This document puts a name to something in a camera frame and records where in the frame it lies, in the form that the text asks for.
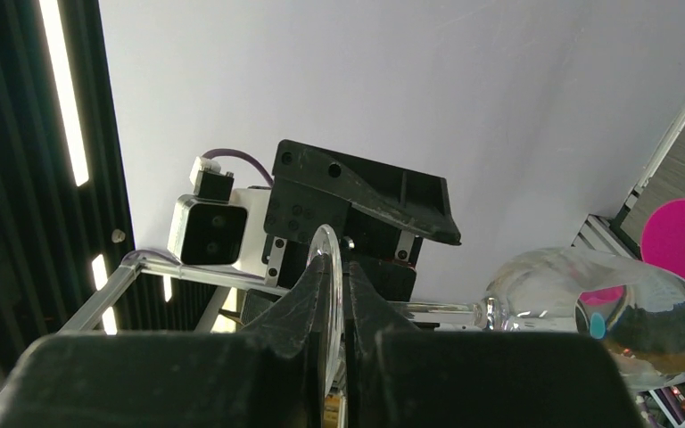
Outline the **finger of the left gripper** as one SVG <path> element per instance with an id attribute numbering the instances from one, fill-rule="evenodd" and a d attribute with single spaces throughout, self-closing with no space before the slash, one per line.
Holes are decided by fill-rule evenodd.
<path id="1" fill-rule="evenodd" d="M 447 180 L 411 169 L 282 140 L 277 146 L 274 191 L 285 183 L 333 196 L 372 218 L 414 235 L 460 245 Z"/>

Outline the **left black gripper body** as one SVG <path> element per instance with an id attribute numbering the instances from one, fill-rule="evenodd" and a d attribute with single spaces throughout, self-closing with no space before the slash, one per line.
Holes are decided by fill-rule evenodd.
<path id="1" fill-rule="evenodd" d="M 240 270 L 260 276 L 268 284 L 289 289 L 306 267 L 309 239 L 299 243 L 264 232 L 270 190 L 240 191 L 240 206 L 248 212 L 240 250 Z M 375 289 L 386 300 L 408 301 L 416 282 L 416 263 L 423 240 L 416 238 L 408 250 L 398 248 L 400 230 L 357 210 L 348 209 L 341 248 L 365 270 Z"/>

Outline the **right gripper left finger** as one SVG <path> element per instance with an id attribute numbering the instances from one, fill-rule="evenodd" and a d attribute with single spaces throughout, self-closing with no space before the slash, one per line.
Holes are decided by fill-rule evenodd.
<path id="1" fill-rule="evenodd" d="M 328 259 L 235 333 L 57 333 L 0 393 L 0 427 L 319 427 Z"/>

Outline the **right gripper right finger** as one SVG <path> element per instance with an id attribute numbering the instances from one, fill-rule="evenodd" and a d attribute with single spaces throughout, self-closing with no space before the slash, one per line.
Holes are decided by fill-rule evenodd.
<path id="1" fill-rule="evenodd" d="M 342 271 L 351 427 L 639 427 L 615 362 L 577 333 L 433 332 Z"/>

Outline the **pink plastic wine glass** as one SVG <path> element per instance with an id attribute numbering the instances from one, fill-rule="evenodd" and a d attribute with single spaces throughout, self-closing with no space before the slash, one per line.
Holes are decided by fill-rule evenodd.
<path id="1" fill-rule="evenodd" d="M 593 215 L 585 220 L 573 246 L 646 261 L 685 278 L 685 199 L 659 206 L 648 217 L 636 246 L 628 246 L 603 218 Z"/>

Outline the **clear wine glass front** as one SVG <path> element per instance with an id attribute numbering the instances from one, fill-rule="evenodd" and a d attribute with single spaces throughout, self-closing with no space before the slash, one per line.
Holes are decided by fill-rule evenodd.
<path id="1" fill-rule="evenodd" d="M 582 247 L 522 253 L 476 303 L 388 301 L 409 321 L 491 332 L 581 333 L 600 342 L 632 391 L 685 383 L 685 280 Z"/>

